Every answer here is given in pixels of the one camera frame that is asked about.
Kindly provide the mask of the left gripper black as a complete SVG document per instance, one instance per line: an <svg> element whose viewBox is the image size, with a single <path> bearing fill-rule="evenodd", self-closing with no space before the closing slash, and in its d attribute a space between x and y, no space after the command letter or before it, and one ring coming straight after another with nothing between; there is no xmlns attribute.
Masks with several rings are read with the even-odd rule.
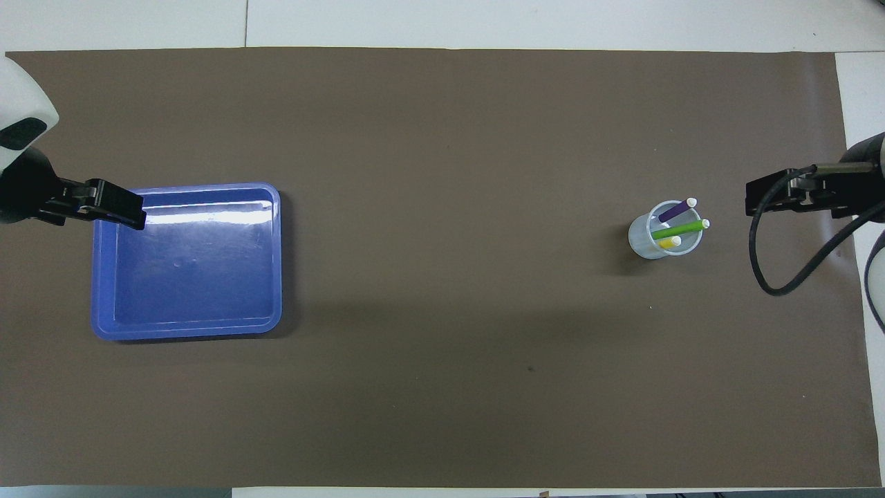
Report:
<svg viewBox="0 0 885 498"><path fill-rule="evenodd" d="M62 192L62 202L68 210L44 208ZM76 219L107 221L144 230L147 218L144 204L142 196L107 180L61 181L46 155L35 147L26 148L4 168L1 176L1 223L37 219L51 225L64 225L69 219Z"/></svg>

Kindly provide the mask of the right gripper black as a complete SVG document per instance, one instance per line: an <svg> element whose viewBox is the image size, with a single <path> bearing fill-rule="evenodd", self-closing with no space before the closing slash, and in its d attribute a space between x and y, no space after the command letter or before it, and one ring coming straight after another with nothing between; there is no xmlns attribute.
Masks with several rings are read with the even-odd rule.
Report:
<svg viewBox="0 0 885 498"><path fill-rule="evenodd" d="M873 170L851 174L845 185L806 190L799 187L800 169L784 169L752 180L744 186L744 214L793 210L803 201L807 212L828 211L833 219L859 216L883 201L884 196L884 133L877 133L841 155L840 162L869 162Z"/></svg>

